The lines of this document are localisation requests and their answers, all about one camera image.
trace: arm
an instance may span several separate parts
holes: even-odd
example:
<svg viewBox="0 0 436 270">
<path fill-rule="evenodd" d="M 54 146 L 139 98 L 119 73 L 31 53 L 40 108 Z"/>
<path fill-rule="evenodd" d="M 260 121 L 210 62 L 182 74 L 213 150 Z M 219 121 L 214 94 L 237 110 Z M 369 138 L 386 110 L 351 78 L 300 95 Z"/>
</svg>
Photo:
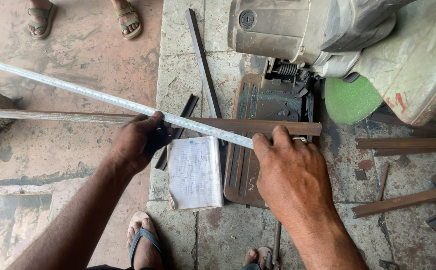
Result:
<svg viewBox="0 0 436 270">
<path fill-rule="evenodd" d="M 171 141 L 172 129 L 162 119 L 159 112 L 152 117 L 142 114 L 124 125 L 91 178 L 9 269 L 86 268 L 131 178 Z"/>
<path fill-rule="evenodd" d="M 284 126 L 253 136 L 260 161 L 257 187 L 285 226 L 308 270 L 367 270 L 333 203 L 326 161 L 318 148 L 291 140 Z"/>
</svg>

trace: measuring tape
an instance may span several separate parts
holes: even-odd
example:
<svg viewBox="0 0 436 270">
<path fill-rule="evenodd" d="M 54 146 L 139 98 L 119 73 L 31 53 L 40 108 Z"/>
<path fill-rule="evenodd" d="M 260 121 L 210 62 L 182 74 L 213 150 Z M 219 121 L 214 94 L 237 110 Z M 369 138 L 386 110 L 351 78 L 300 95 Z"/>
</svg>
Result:
<svg viewBox="0 0 436 270">
<path fill-rule="evenodd" d="M 7 65 L 7 64 L 3 64 L 0 63 L 0 70 L 4 70 L 4 71 L 8 71 L 10 73 L 14 73 L 17 75 L 21 75 L 23 77 L 38 81 L 38 82 L 42 82 L 42 83 L 46 83 L 52 86 L 56 86 L 58 88 L 62 88 L 62 89 L 66 89 L 69 90 L 71 92 L 75 92 L 78 94 L 82 94 L 97 100 L 102 100 L 114 105 L 117 105 L 119 107 L 123 107 L 123 108 L 127 108 L 133 111 L 137 111 L 139 113 L 142 114 L 146 114 L 148 116 L 153 115 L 156 111 L 158 111 L 155 108 L 152 107 L 148 107 L 148 106 L 144 106 L 141 105 L 139 103 L 136 102 L 132 102 L 132 101 L 128 101 L 126 99 L 122 99 L 120 97 L 117 96 L 113 96 L 113 95 L 108 95 L 105 93 L 101 93 L 86 87 L 82 87 L 82 86 L 78 86 L 76 84 L 73 83 L 68 83 L 59 79 L 55 79 L 55 78 L 51 78 L 48 77 L 46 75 L 41 75 L 29 70 L 25 70 L 25 69 L 21 69 L 21 68 L 17 68 L 11 65 Z M 174 115 L 174 114 L 170 114 L 167 112 L 163 112 L 165 116 L 165 121 L 172 123 L 172 124 L 176 124 L 178 126 L 184 127 L 184 128 L 188 128 L 191 130 L 194 130 L 196 132 L 201 132 L 204 133 L 206 135 L 209 136 L 213 136 L 225 141 L 228 141 L 230 143 L 234 143 L 234 144 L 238 144 L 247 148 L 251 148 L 253 149 L 253 141 L 250 138 L 244 137 L 244 136 L 240 136 L 237 134 L 234 134 L 232 132 L 228 132 L 219 128 L 215 128 L 206 124 L 202 124 L 202 123 L 198 123 L 196 121 L 192 121 L 186 118 L 183 118 L 181 116 L 178 115 Z"/>
</svg>

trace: metal scrap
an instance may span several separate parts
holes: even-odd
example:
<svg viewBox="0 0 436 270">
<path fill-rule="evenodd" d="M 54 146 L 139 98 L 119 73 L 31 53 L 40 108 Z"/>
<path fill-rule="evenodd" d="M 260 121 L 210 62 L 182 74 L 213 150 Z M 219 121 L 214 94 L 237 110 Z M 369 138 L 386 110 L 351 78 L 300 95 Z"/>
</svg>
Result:
<svg viewBox="0 0 436 270">
<path fill-rule="evenodd" d="M 404 168 L 409 164 L 409 159 L 405 155 L 401 155 L 397 160 L 395 160 L 395 163 Z"/>
</svg>

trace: lined paper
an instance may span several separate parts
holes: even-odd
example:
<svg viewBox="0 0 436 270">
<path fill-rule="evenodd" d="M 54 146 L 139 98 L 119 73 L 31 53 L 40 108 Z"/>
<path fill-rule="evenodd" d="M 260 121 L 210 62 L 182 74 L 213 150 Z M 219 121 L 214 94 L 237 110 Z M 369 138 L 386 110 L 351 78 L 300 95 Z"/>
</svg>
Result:
<svg viewBox="0 0 436 270">
<path fill-rule="evenodd" d="M 171 210 L 223 206 L 218 139 L 173 140 L 167 146 Z"/>
</svg>

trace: flip-flop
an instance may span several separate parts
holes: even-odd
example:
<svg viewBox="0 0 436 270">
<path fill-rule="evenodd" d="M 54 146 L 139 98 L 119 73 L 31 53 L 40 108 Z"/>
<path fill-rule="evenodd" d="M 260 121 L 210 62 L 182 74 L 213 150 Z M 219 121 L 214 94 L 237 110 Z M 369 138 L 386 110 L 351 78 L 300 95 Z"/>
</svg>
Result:
<svg viewBox="0 0 436 270">
<path fill-rule="evenodd" d="M 271 251 L 271 249 L 269 249 L 265 246 L 262 246 L 261 248 L 257 249 L 257 252 L 258 252 L 258 262 L 247 264 L 247 265 L 241 267 L 240 270 L 261 270 L 260 263 L 261 263 L 261 260 L 263 260 L 263 257 L 266 257 L 268 255 L 268 252 L 273 253 Z"/>
<path fill-rule="evenodd" d="M 35 15 L 35 16 L 39 16 L 39 17 L 43 17 L 46 18 L 46 21 L 42 21 L 42 22 L 34 22 L 34 21 L 29 21 L 28 25 L 35 27 L 35 29 L 38 28 L 46 28 L 45 32 L 43 34 L 34 34 L 31 31 L 29 31 L 30 36 L 36 40 L 41 40 L 43 38 L 46 38 L 49 35 L 49 32 L 51 31 L 51 25 L 53 22 L 53 17 L 55 16 L 55 12 L 56 12 L 56 5 L 51 3 L 51 8 L 50 9 L 42 9 L 42 8 L 32 8 L 32 9 L 28 9 L 28 14 L 29 15 Z"/>
<path fill-rule="evenodd" d="M 133 215 L 133 217 L 131 218 L 130 225 L 128 226 L 128 228 L 133 227 L 133 223 L 135 223 L 135 222 L 141 223 L 141 221 L 143 221 L 143 219 L 145 219 L 145 218 L 149 218 L 151 220 L 151 218 L 148 216 L 148 214 L 146 212 L 143 212 L 143 211 L 136 212 Z M 163 246 L 158 241 L 158 239 L 156 239 L 156 237 L 151 234 L 151 232 L 149 230 L 143 229 L 143 226 L 141 226 L 141 229 L 139 229 L 138 232 L 136 233 L 136 235 L 134 236 L 133 242 L 131 243 L 131 247 L 130 247 L 131 268 L 134 269 L 134 267 L 133 267 L 134 252 L 135 252 L 136 247 L 138 246 L 138 241 L 140 240 L 141 236 L 148 239 L 152 244 L 155 245 L 155 247 L 158 249 L 159 254 L 161 256 L 161 261 L 163 262 Z"/>
<path fill-rule="evenodd" d="M 124 8 L 124 9 L 116 9 L 116 16 L 119 18 L 123 17 L 124 15 L 128 15 L 131 13 L 135 13 L 136 15 L 138 15 L 136 13 L 136 9 L 131 5 L 130 2 L 128 2 L 129 6 Z M 124 34 L 123 31 L 124 30 L 130 30 L 128 27 L 131 24 L 137 23 L 138 27 L 136 29 L 134 29 L 132 32 L 128 33 L 128 34 Z M 121 28 L 121 34 L 123 34 L 123 37 L 125 38 L 125 40 L 130 40 L 132 38 L 134 38 L 135 36 L 137 36 L 139 33 L 141 33 L 141 22 L 140 19 L 138 17 L 134 17 L 129 19 L 128 21 L 125 22 L 125 24 L 119 24 L 119 28 Z"/>
</svg>

